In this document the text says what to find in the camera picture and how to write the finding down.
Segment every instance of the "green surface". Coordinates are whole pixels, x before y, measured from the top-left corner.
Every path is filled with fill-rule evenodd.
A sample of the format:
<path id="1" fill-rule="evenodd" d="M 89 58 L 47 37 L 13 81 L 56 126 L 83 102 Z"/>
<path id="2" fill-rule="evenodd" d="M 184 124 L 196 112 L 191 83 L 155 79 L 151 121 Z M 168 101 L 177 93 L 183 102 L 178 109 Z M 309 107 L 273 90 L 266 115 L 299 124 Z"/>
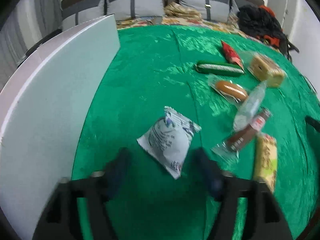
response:
<path id="1" fill-rule="evenodd" d="M 92 101 L 79 140 L 72 179 L 89 176 L 116 156 L 119 147 L 132 152 L 132 166 L 114 200 L 107 204 L 120 240 L 206 239 L 219 209 L 207 195 L 200 174 L 187 155 L 182 176 L 174 180 L 136 139 L 164 115 L 164 106 L 198 123 L 191 149 L 210 148 L 230 135 L 235 106 L 207 85 L 197 73 L 198 60 L 224 61 L 221 41 L 237 50 L 253 50 L 274 59 L 288 74 L 280 89 L 267 89 L 262 106 L 273 116 L 263 131 L 278 142 L 275 197 L 294 238 L 304 229 L 318 197 L 318 165 L 313 137 L 307 136 L 304 117 L 320 119 L 320 108 L 305 80 L 281 54 L 238 35 L 198 27 L 151 26 L 119 31 L 121 49 L 108 68 Z M 231 78 L 253 89 L 258 81 L 246 75 Z M 254 141 L 240 152 L 237 165 L 222 168 L 251 179 Z M 79 200 L 86 240 L 92 239 L 85 202 Z M 234 239 L 240 239 L 246 200 L 239 199 Z"/>

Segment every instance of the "white board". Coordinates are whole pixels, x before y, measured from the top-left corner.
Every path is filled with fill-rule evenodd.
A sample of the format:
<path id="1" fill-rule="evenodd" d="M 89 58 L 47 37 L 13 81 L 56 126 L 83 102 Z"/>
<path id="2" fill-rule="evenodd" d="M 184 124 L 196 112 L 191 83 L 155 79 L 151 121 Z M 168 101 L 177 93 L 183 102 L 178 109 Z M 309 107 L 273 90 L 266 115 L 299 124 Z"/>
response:
<path id="1" fill-rule="evenodd" d="M 0 206 L 22 240 L 32 238 L 58 180 L 71 176 L 85 117 L 119 47 L 114 17 L 104 17 L 41 62 L 13 100 L 0 129 Z"/>

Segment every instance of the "red snack package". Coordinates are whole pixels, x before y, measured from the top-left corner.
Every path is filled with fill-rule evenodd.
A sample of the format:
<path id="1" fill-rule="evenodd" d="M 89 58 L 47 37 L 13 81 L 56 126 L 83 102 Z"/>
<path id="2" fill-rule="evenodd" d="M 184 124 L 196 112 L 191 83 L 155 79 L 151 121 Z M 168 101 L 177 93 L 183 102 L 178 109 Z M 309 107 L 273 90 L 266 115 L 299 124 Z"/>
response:
<path id="1" fill-rule="evenodd" d="M 231 64 L 239 65 L 242 70 L 244 71 L 242 60 L 240 59 L 238 53 L 227 43 L 224 41 L 221 41 L 224 56 L 227 59 L 227 61 Z"/>

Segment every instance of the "folded beige blanket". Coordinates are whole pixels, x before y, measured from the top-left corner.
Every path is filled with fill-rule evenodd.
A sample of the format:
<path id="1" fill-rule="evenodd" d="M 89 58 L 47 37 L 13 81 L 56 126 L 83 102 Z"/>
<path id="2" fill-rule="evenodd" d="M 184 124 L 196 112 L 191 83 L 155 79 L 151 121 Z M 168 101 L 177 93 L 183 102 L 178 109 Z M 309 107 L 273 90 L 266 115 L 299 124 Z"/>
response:
<path id="1" fill-rule="evenodd" d="M 164 12 L 168 16 L 176 16 L 181 18 L 201 19 L 201 14 L 196 9 L 185 7 L 175 2 L 170 3 L 164 8 Z"/>

